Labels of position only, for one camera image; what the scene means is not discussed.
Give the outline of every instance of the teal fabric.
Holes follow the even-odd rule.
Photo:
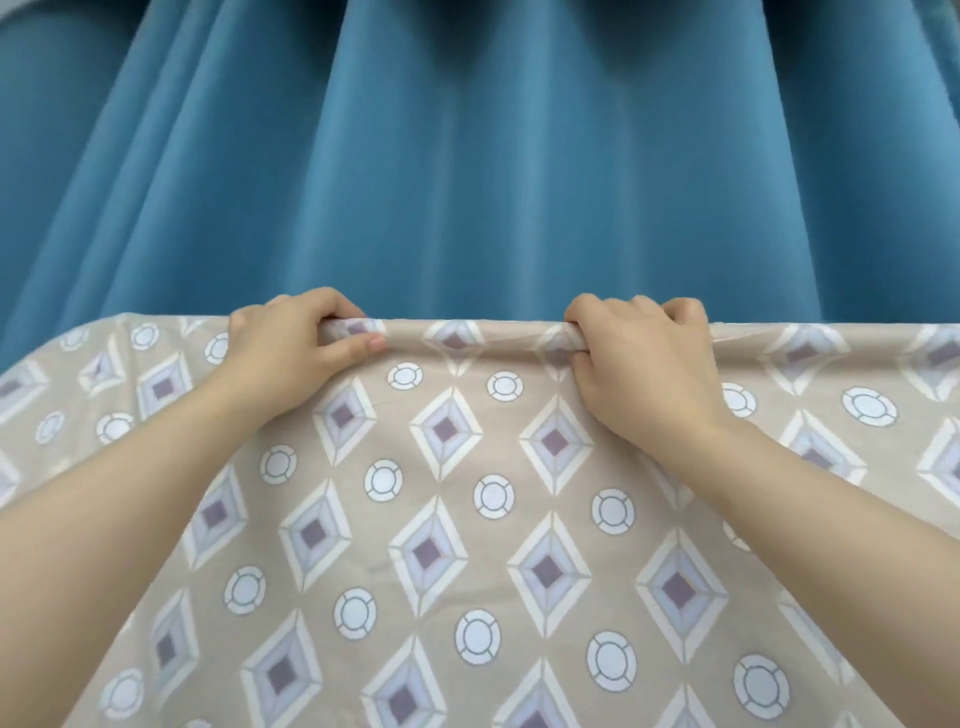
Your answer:
[[[948,2],[40,0],[0,25],[0,369],[317,285],[960,321]]]

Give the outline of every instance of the beige blanket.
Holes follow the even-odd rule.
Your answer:
[[[0,376],[0,501],[208,376],[225,326],[120,316]],[[373,328],[387,355],[210,485],[68,725],[899,725],[748,544],[591,418],[576,330],[325,333]],[[960,327],[713,332],[737,416],[960,534]]]

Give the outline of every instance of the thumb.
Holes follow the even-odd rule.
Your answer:
[[[387,348],[387,340],[380,333],[361,333],[320,347],[317,358],[326,376],[335,375],[347,367],[359,364],[374,352]]]

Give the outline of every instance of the diamond pattern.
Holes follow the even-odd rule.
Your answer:
[[[439,728],[446,703],[423,645],[411,637],[360,695],[372,728]]]
[[[866,463],[809,412],[801,410],[793,416],[780,437],[780,444],[853,485],[859,485],[867,474]]]
[[[200,645],[188,590],[174,594],[160,609],[154,619],[151,641],[154,645],[156,703],[159,709],[200,661]]]
[[[587,590],[591,574],[560,517],[549,514],[507,564],[534,624],[549,637]]]
[[[283,551],[302,592],[347,550],[351,539],[332,480],[325,480],[280,524]]]
[[[330,465],[340,465],[376,425],[376,413],[359,376],[326,395],[313,411]]]
[[[850,351],[835,329],[820,324],[792,324],[760,357],[774,381],[799,396],[817,373]]]
[[[559,395],[523,430],[520,446],[554,495],[593,452],[593,441]]]
[[[285,728],[303,712],[324,678],[299,609],[244,661],[240,678],[254,728]]]
[[[459,390],[450,387],[410,424],[430,471],[444,480],[480,442],[483,429]]]
[[[439,496],[387,546],[415,617],[422,616],[467,565],[467,550]]]
[[[538,661],[493,716],[493,728],[580,728],[553,669]]]
[[[681,529],[671,531],[636,579],[636,589],[682,663],[727,605],[727,592]]]

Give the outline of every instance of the diamond shape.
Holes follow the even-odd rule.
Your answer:
[[[774,381],[799,396],[831,361],[850,351],[843,336],[822,324],[791,324],[760,357]]]
[[[590,569],[555,513],[527,537],[507,563],[507,572],[544,637],[553,634],[591,579]]]
[[[523,430],[520,446],[554,495],[564,488],[593,452],[593,441],[559,395],[555,395]]]
[[[178,591],[157,613],[151,641],[156,657],[156,706],[159,709],[200,661],[200,645],[188,590]]]
[[[140,417],[147,419],[193,389],[182,352],[164,359],[136,381]]]
[[[493,728],[580,728],[546,660],[539,660],[493,716]]]
[[[330,465],[340,465],[376,425],[376,413],[359,376],[320,400],[313,411],[313,424]]]
[[[0,375],[0,425],[19,414],[50,386],[39,364],[24,359]]]
[[[352,536],[332,480],[325,480],[280,524],[280,541],[302,592],[332,566]]]
[[[426,330],[423,341],[440,353],[454,376],[462,376],[487,348],[480,327],[473,321],[438,321]]]
[[[483,437],[460,391],[450,387],[410,423],[410,431],[438,480],[446,478]]]
[[[682,663],[689,663],[723,608],[727,592],[678,528],[636,578],[636,590]]]
[[[299,609],[244,661],[240,679],[256,728],[285,728],[320,692],[324,677]]]
[[[817,662],[823,666],[833,682],[838,685],[848,685],[856,677],[856,671],[833,646],[833,643],[817,626],[816,622],[810,618],[810,615],[797,603],[797,600],[790,593],[784,591],[780,594],[778,606],[787,621],[790,622],[790,626],[794,628],[804,644],[809,647],[814,657],[817,658]]]
[[[922,326],[898,363],[903,375],[926,397],[947,401],[960,382],[960,326]]]
[[[214,478],[183,533],[183,552],[190,569],[196,570],[235,539],[247,525],[247,506],[233,466]]]
[[[792,449],[808,463],[846,478],[853,485],[859,485],[867,474],[866,463],[804,410],[794,414],[780,437],[780,444]]]
[[[423,615],[467,565],[467,550],[434,496],[387,546],[414,616]]]
[[[372,728],[439,728],[446,704],[423,645],[411,637],[360,694]]]

